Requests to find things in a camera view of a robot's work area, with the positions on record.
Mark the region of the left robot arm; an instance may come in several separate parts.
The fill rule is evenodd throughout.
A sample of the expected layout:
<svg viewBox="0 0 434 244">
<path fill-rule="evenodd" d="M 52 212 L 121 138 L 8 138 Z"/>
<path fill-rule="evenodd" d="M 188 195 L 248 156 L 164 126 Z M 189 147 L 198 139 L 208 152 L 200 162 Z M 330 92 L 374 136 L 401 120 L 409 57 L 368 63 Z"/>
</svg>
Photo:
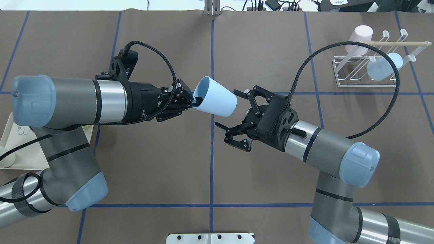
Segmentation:
<svg viewBox="0 0 434 244">
<path fill-rule="evenodd" d="M 127 125 L 178 116 L 202 104 L 181 80 L 172 88 L 129 82 L 110 75 L 94 79 L 17 76 L 12 81 L 13 119 L 28 126 L 48 168 L 18 176 L 1 187 L 1 228 L 65 205 L 83 210 L 107 196 L 108 188 L 83 126 Z"/>
</svg>

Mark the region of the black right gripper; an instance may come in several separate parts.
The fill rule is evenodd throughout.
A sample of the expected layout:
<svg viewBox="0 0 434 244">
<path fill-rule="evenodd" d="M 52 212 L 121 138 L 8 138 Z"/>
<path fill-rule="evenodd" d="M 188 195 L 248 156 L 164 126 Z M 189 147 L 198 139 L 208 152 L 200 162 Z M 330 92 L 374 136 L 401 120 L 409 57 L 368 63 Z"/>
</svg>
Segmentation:
<svg viewBox="0 0 434 244">
<path fill-rule="evenodd" d="M 255 129 L 265 112 L 265 107 L 273 98 L 274 93 L 257 85 L 254 86 L 252 90 L 247 89 L 240 91 L 234 89 L 233 93 L 236 96 L 247 99 L 251 104 L 251 108 L 248 110 L 240 125 L 229 128 L 221 123 L 215 122 L 215 126 L 225 131 L 225 143 L 242 151 L 250 152 L 252 141 L 256 140 L 254 136 Z M 256 96 L 263 97 L 268 104 L 259 106 L 255 99 Z"/>
</svg>

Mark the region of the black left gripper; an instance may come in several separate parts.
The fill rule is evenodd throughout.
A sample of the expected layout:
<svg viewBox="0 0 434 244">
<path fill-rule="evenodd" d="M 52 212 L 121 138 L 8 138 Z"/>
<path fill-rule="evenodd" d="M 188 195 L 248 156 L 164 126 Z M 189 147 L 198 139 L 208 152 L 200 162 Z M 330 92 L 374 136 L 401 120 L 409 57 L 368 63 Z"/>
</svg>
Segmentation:
<svg viewBox="0 0 434 244">
<path fill-rule="evenodd" d="M 176 87 L 155 87 L 150 83 L 129 82 L 132 91 L 132 107 L 128 112 L 127 122 L 138 122 L 158 113 L 173 95 L 169 106 L 156 115 L 158 122 L 179 116 L 192 105 L 201 105 L 203 98 L 194 97 L 189 87 L 181 80 L 176 80 Z"/>
</svg>

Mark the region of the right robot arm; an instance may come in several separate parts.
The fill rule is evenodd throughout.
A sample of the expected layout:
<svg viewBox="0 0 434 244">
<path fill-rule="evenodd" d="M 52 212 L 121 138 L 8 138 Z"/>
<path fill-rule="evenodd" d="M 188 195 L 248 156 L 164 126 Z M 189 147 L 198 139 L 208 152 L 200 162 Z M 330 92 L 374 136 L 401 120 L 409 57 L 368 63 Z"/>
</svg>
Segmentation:
<svg viewBox="0 0 434 244">
<path fill-rule="evenodd" d="M 228 117 L 237 98 L 251 108 L 240 125 L 227 127 L 225 142 L 250 152 L 253 140 L 285 152 L 318 169 L 308 235 L 316 244 L 432 244 L 433 228 L 353 204 L 357 188 L 366 187 L 380 160 L 380 153 L 362 142 L 299 120 L 290 97 L 259 86 L 229 92 Z"/>
</svg>

